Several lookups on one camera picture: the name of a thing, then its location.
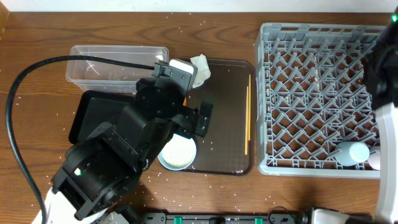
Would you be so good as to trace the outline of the small blue cup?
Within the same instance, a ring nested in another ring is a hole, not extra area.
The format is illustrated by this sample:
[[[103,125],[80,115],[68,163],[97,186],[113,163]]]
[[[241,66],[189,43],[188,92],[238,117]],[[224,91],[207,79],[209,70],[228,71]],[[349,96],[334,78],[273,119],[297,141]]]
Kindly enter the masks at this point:
[[[369,158],[368,146],[362,142],[346,141],[336,146],[335,160],[342,166],[354,166]]]

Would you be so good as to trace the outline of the pink cup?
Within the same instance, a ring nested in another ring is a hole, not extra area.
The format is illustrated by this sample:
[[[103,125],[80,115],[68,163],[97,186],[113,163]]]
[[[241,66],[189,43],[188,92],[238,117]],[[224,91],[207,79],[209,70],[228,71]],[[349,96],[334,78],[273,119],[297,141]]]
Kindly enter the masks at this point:
[[[370,153],[368,158],[368,164],[371,166],[373,170],[381,169],[381,154],[379,151],[374,151]]]

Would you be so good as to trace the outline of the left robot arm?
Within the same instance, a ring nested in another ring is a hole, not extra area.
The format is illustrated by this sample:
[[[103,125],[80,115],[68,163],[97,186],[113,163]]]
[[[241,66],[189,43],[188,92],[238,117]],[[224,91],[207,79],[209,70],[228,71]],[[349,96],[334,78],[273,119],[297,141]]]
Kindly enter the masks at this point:
[[[46,210],[34,223],[93,223],[133,190],[174,134],[206,135],[213,103],[184,106],[187,85],[142,78],[133,100],[114,121],[74,144],[52,178]]]

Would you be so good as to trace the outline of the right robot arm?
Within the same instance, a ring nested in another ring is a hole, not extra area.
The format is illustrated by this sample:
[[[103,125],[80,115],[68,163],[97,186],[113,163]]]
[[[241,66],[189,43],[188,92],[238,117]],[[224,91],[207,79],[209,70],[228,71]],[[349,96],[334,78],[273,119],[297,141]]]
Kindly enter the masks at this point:
[[[397,223],[397,10],[364,64],[380,137],[380,186],[376,223]]]

